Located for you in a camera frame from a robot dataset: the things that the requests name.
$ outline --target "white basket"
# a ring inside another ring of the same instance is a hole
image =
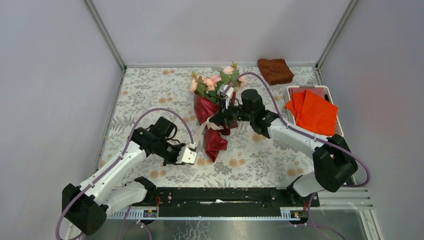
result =
[[[287,92],[284,94],[284,100],[285,100],[286,104],[291,100],[290,93],[289,93],[289,89],[291,89],[291,88],[306,88],[306,89],[323,88],[324,94],[328,95],[330,103],[334,104],[333,99],[332,99],[331,94],[330,94],[329,88],[327,86],[323,86],[323,85],[288,86],[287,90],[286,90]],[[287,114],[288,114],[288,121],[291,122],[292,124],[296,125],[295,116],[293,116],[292,112],[287,109]],[[337,120],[336,120],[336,123],[335,123],[335,133],[342,136],[342,137],[345,136],[343,134],[342,126],[340,125],[339,116],[337,116]]]

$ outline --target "white wall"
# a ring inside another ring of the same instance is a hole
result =
[[[359,1],[322,72],[386,240],[423,239],[424,1]]]
[[[315,63],[349,0],[94,0],[128,65]]]
[[[52,240],[62,189],[97,159],[120,70],[81,0],[0,1],[0,33],[0,239]]]

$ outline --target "orange cloth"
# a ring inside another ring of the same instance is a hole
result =
[[[336,132],[339,108],[311,91],[293,93],[293,99],[285,107],[301,128],[326,136],[333,136]]]

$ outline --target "floral tablecloth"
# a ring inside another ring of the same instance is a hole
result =
[[[257,67],[239,67],[240,73],[254,72]],[[110,161],[125,144],[133,123],[146,110],[169,108],[180,114],[193,135],[199,123],[193,109],[193,94],[189,88],[191,72],[202,76],[218,74],[220,67],[176,67],[176,68],[128,68],[112,119],[110,131],[99,162],[99,167]],[[290,67],[294,74],[290,85],[314,85],[316,79],[312,67]],[[284,94],[288,84],[275,85],[271,91],[283,116]],[[271,98],[254,76],[247,76],[245,89],[253,88],[262,96],[265,107],[275,111]],[[237,89],[240,98],[242,89]],[[184,125],[168,112],[156,111],[141,120],[139,127],[148,127],[164,116],[178,127],[176,139],[188,143],[189,135]],[[117,187],[144,176],[158,187],[286,187],[297,176],[313,170],[313,163],[303,153],[283,142],[267,139],[256,134],[249,123],[242,122],[231,130],[227,151],[221,151],[215,163],[205,154],[203,146],[197,148],[195,165],[162,165],[162,159],[149,156],[132,168]]]

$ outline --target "red wrapping paper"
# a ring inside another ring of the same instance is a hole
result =
[[[234,102],[236,93],[232,95],[232,101]],[[219,109],[218,104],[215,104],[209,101],[207,98],[194,95],[194,112],[196,113],[197,119],[200,124],[206,122],[206,120],[213,116]],[[234,121],[231,123],[230,128],[236,128],[237,122]],[[228,141],[221,137],[222,135],[230,135],[230,129],[214,130],[208,129],[203,136],[203,144],[206,155],[215,162],[217,160],[218,154],[221,150],[227,150]]]

